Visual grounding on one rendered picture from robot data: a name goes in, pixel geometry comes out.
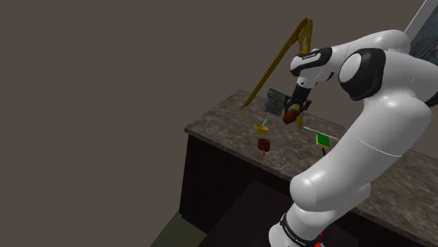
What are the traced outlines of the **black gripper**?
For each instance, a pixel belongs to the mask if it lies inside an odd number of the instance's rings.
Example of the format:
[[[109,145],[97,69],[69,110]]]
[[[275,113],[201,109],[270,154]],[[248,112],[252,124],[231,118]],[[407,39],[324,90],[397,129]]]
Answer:
[[[286,95],[284,98],[284,113],[287,113],[288,109],[292,105],[298,105],[299,114],[307,111],[309,106],[312,104],[311,99],[307,99],[310,91],[310,88],[304,88],[300,85],[297,85],[293,91],[292,96]]]

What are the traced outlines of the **brown oval object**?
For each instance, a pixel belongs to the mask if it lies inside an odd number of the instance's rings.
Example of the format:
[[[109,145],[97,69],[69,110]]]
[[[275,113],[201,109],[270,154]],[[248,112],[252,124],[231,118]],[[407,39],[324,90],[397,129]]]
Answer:
[[[285,124],[293,123],[299,115],[299,112],[296,109],[290,109],[283,115],[283,122]]]

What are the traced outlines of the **teal patterned box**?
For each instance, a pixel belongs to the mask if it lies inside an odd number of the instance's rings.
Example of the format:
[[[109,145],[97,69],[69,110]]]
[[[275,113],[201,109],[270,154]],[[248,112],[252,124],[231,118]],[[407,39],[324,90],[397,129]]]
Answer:
[[[267,92],[267,98],[263,110],[275,116],[281,116],[284,111],[285,100],[285,94],[270,88]]]

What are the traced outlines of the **tall golden arched rod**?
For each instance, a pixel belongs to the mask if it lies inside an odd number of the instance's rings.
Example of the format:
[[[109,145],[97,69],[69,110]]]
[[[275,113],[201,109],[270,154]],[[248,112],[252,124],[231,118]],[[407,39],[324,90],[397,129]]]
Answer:
[[[258,82],[256,87],[253,89],[252,93],[240,107],[243,109],[249,106],[254,98],[257,96],[260,89],[263,87],[267,79],[270,77],[271,73],[275,70],[281,59],[285,56],[289,48],[298,43],[299,53],[308,53],[310,51],[310,44],[312,40],[312,29],[313,29],[313,21],[310,18],[304,18],[300,21],[297,27],[294,29],[292,35],[288,38],[286,43],[281,48],[280,52],[277,54],[276,58],[273,60],[271,65],[268,67],[267,71],[263,74],[261,80]]]

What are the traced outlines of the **chocolate ice cream bar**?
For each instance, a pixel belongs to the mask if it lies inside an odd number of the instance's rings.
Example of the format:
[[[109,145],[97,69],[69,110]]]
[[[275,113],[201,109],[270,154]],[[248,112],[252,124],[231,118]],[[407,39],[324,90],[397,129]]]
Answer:
[[[265,156],[270,151],[270,141],[265,138],[258,138],[258,149],[262,152],[262,156]]]

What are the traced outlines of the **dark counter cabinet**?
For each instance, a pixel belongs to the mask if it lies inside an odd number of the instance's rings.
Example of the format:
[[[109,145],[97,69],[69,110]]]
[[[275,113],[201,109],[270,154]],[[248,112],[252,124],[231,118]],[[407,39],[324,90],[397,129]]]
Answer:
[[[199,247],[267,247],[267,231],[291,205],[288,181],[189,136],[179,212],[208,235]],[[435,247],[360,212],[328,226],[326,247]]]

